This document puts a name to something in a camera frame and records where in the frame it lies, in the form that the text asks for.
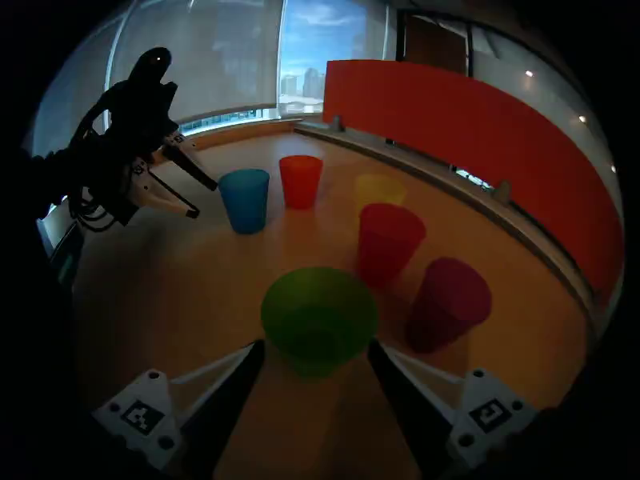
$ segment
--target yellow cup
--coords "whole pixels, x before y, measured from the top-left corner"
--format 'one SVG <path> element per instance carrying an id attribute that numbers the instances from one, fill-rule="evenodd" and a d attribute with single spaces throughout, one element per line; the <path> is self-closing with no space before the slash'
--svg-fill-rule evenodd
<path id="1" fill-rule="evenodd" d="M 395 178 L 380 174 L 359 175 L 355 179 L 356 215 L 370 203 L 393 203 L 401 205 L 406 188 Z"/>

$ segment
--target sky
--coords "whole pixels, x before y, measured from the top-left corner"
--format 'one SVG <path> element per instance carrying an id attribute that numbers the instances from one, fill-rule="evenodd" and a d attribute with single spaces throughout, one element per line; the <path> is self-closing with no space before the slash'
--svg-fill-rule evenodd
<path id="1" fill-rule="evenodd" d="M 327 60 L 353 58 L 362 51 L 364 7 L 345 0 L 287 0 L 281 37 L 280 75 L 298 77 L 308 68 L 326 72 Z"/>

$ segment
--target wooden floor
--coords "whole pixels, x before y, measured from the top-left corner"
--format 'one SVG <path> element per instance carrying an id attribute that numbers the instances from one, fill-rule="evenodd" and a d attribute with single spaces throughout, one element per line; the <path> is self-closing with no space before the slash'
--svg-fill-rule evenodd
<path id="1" fill-rule="evenodd" d="M 322 158 L 312 211 L 286 210 L 278 160 Z M 267 226 L 236 235 L 219 192 L 175 166 L 160 176 L 201 210 L 192 220 L 141 210 L 124 228 L 89 236 L 74 290 L 79 374 L 89 407 L 141 371 L 170 378 L 256 338 L 262 298 L 278 277 L 304 266 L 354 267 L 353 185 L 384 173 L 408 189 L 405 205 L 427 238 L 391 292 L 376 293 L 378 336 L 410 354 L 402 325 L 424 268 L 441 256 L 472 265 L 493 294 L 490 318 L 422 358 L 464 375 L 487 368 L 537 408 L 556 405 L 582 368 L 585 319 L 559 280 L 522 244 L 440 190 L 372 158 L 296 134 L 254 138 L 200 152 L 214 178 L 237 168 L 271 173 Z M 322 382 L 296 379 L 268 349 L 266 365 L 218 466 L 220 478 L 418 478 L 393 413 L 364 358 Z"/>

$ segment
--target blue cup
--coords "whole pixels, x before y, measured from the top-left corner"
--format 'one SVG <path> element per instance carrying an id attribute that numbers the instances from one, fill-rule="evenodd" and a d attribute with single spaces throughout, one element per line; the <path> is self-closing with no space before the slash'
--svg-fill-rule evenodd
<path id="1" fill-rule="evenodd" d="M 254 234 L 265 227 L 269 174 L 243 169 L 224 175 L 218 182 L 231 227 L 239 234 Z"/>

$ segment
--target orange partition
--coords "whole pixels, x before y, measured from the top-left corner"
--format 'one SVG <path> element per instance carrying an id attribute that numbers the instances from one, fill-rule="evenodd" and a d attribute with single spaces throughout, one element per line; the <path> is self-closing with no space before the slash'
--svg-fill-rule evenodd
<path id="1" fill-rule="evenodd" d="M 609 298 L 624 256 L 620 219 L 589 160 L 536 110 L 446 70 L 348 60 L 327 67 L 324 121 L 335 115 L 493 186 L 509 181 L 512 199 L 560 241 L 601 300 Z"/>

